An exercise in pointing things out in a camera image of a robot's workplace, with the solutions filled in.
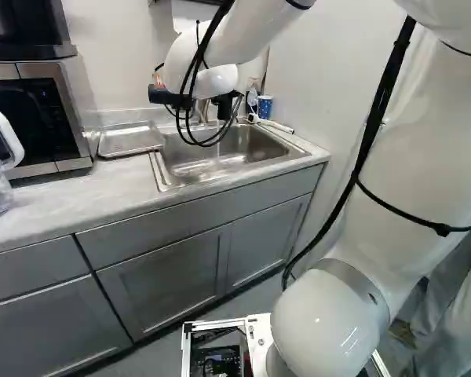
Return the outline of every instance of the person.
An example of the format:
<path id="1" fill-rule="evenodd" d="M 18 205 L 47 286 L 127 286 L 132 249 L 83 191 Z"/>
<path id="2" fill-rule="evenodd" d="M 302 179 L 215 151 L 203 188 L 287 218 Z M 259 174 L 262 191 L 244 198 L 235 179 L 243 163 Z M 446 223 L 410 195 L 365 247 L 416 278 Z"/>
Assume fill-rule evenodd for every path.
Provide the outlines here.
<path id="1" fill-rule="evenodd" d="M 417 351 L 401 377 L 460 377 L 471 368 L 471 231 L 435 268 L 409 324 L 391 332 Z"/>

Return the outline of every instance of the countertop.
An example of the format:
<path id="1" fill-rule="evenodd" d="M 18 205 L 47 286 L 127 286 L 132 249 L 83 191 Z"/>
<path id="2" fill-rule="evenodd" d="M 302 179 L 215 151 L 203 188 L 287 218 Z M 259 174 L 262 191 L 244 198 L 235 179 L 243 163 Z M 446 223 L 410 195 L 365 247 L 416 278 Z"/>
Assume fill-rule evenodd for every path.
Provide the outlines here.
<path id="1" fill-rule="evenodd" d="M 330 153 L 297 136 L 268 128 L 310 156 L 259 167 L 213 181 L 160 192 L 148 154 L 97 160 L 81 177 L 24 185 L 0 217 L 0 252 L 51 240 L 175 204 L 289 173 L 330 159 Z"/>

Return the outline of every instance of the white wall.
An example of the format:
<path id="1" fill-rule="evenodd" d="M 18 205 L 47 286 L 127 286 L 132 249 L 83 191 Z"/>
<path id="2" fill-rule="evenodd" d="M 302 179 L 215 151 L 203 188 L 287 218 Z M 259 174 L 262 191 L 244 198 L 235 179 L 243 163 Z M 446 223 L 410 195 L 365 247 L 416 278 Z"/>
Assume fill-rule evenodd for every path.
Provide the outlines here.
<path id="1" fill-rule="evenodd" d="M 63 0 L 72 42 L 83 56 L 97 109 L 154 107 L 153 68 L 164 61 L 173 29 L 209 20 L 216 6 L 181 0 Z"/>
<path id="2" fill-rule="evenodd" d="M 322 0 L 271 46 L 265 92 L 275 96 L 273 118 L 333 156 L 296 250 L 317 234 L 340 195 L 352 147 L 404 16 L 389 0 Z M 324 253 L 325 243 L 314 259 Z"/>

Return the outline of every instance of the metal tray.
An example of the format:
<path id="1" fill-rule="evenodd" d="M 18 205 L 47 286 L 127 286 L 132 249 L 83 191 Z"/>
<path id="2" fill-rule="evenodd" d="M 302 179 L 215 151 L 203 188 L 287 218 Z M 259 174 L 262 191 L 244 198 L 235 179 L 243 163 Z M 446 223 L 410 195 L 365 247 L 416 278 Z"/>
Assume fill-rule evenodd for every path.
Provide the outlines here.
<path id="1" fill-rule="evenodd" d="M 164 136 L 152 121 L 106 126 L 101 132 L 97 154 L 104 159 L 156 151 L 164 146 Z"/>

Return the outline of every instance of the blue cup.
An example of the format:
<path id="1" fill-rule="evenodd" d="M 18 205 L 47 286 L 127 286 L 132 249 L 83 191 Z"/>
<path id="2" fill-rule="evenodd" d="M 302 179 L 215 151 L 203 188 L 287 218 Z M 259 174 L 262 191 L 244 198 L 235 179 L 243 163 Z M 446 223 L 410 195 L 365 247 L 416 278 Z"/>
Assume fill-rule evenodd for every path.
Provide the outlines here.
<path id="1" fill-rule="evenodd" d="M 273 101 L 273 96 L 258 96 L 258 118 L 270 119 Z"/>

